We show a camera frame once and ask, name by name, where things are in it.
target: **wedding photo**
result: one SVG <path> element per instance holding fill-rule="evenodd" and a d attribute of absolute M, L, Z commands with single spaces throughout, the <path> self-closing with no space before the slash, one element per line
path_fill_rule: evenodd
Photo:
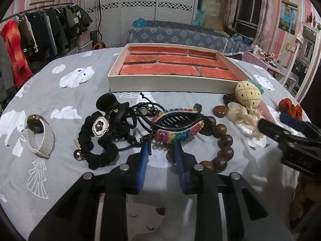
<path fill-rule="evenodd" d="M 282 0 L 279 28 L 294 35 L 297 26 L 297 13 L 298 6 L 296 4 Z"/>

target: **wardrobe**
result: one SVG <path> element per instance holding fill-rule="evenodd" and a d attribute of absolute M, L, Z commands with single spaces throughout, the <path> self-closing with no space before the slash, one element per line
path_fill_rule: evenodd
<path fill-rule="evenodd" d="M 128 30 L 138 18 L 191 24 L 198 0 L 101 0 L 100 31 L 107 45 L 126 43 Z M 97 0 L 85 0 L 85 9 L 96 19 L 91 30 L 97 30 L 99 11 Z"/>

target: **metal screw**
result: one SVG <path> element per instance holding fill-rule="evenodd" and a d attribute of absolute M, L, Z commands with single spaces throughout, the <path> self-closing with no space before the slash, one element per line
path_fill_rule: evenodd
<path fill-rule="evenodd" d="M 204 166 L 202 164 L 196 164 L 194 165 L 194 169 L 196 171 L 202 171 L 204 169 Z"/>
<path fill-rule="evenodd" d="M 121 164 L 119 166 L 119 169 L 122 171 L 127 171 L 127 170 L 129 170 L 129 165 L 128 164 Z"/>
<path fill-rule="evenodd" d="M 94 175 L 90 172 L 86 172 L 84 173 L 84 175 L 82 176 L 84 179 L 91 179 Z"/>
<path fill-rule="evenodd" d="M 239 180 L 241 178 L 241 175 L 237 172 L 231 173 L 231 178 L 234 180 Z"/>

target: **mirror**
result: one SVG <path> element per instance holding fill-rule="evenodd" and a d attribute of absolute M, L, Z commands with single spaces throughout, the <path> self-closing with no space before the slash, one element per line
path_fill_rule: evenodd
<path fill-rule="evenodd" d="M 291 83 L 291 81 L 288 80 L 285 84 L 285 87 L 296 99 L 302 92 L 312 71 L 315 61 L 315 57 L 313 57 L 314 49 L 319 37 L 318 31 L 305 23 L 302 23 L 302 36 L 303 43 L 301 43 L 298 48 L 297 57 L 292 68 L 292 78 L 296 80 L 296 83 Z"/>

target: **watch face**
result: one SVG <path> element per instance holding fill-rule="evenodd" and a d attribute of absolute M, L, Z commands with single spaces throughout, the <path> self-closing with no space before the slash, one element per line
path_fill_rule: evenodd
<path fill-rule="evenodd" d="M 98 138 L 101 138 L 103 135 L 105 135 L 105 133 L 107 133 L 108 130 L 109 121 L 103 116 L 100 116 L 92 125 L 92 132 Z"/>
<path fill-rule="evenodd" d="M 37 119 L 31 119 L 28 121 L 28 129 L 30 129 L 31 131 L 33 131 L 36 134 L 44 132 L 44 128 L 43 128 L 41 121 L 39 121 Z"/>

